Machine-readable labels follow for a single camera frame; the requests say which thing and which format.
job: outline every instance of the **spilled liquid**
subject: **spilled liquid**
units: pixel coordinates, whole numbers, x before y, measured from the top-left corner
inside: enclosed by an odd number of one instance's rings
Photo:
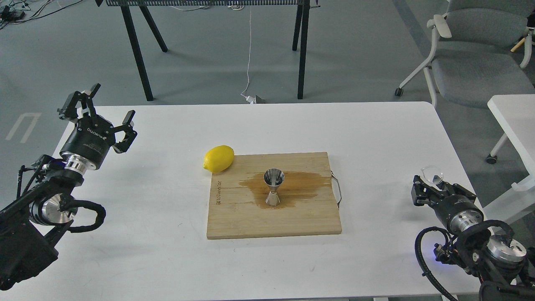
[[[277,190],[280,198],[280,204],[277,206],[269,206],[265,202],[269,187],[264,182],[263,172],[255,174],[251,179],[242,180],[239,184],[251,190],[255,204],[265,209],[295,207],[297,202],[316,197],[321,187],[331,186],[331,177],[323,177],[313,172],[288,171],[284,172],[284,175],[284,182]]]

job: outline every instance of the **black table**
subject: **black table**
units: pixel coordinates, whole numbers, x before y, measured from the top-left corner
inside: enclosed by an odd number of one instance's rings
[[[310,11],[310,0],[106,0],[108,6],[120,6],[125,20],[126,30],[132,45],[132,51],[141,77],[141,83],[147,101],[152,101],[152,90],[150,89],[149,78],[145,70],[143,56],[137,41],[132,15],[130,14],[130,6],[139,6],[145,20],[149,24],[156,41],[160,45],[163,52],[167,52],[167,46],[160,34],[158,27],[154,23],[147,6],[191,6],[191,5],[214,5],[214,6],[228,6],[228,5],[297,5],[297,16],[295,18],[294,40],[292,50],[297,50],[297,43],[299,41],[299,30],[301,30],[301,54],[299,59],[299,80],[297,82],[297,99],[303,99],[304,86],[304,68],[307,57],[307,37],[308,37],[308,18]]]

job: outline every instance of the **chair wheel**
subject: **chair wheel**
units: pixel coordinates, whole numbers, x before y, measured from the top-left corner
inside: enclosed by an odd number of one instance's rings
[[[485,158],[485,162],[488,164],[494,164],[498,161],[498,156],[491,156],[490,154]]]

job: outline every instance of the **metal jigger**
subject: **metal jigger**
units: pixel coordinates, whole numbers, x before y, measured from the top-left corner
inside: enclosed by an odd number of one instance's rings
[[[284,181],[284,172],[277,168],[268,169],[264,173],[264,182],[269,186],[269,194],[267,195],[266,204],[270,206],[276,206],[280,204],[279,195],[277,189]]]

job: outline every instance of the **white desk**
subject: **white desk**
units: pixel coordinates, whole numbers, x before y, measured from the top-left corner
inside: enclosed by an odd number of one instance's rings
[[[530,174],[485,207],[488,219],[512,223],[535,209],[535,95],[495,95],[488,107]]]
[[[413,206],[412,179],[434,164],[446,180],[473,188],[430,104],[97,107],[97,113],[118,124],[130,109],[139,133],[130,150],[110,151],[73,193],[106,208],[102,227],[67,233],[57,245],[59,259],[1,292],[2,300],[438,295],[421,276],[414,240],[440,224],[431,208]],[[266,126],[271,121],[275,139]],[[211,174],[202,161],[221,144],[236,154],[327,151],[343,194],[342,234],[207,240]],[[79,213],[75,225],[91,218]],[[429,236],[423,250],[435,276],[453,294],[476,293],[476,278],[434,262],[433,243],[444,238]]]

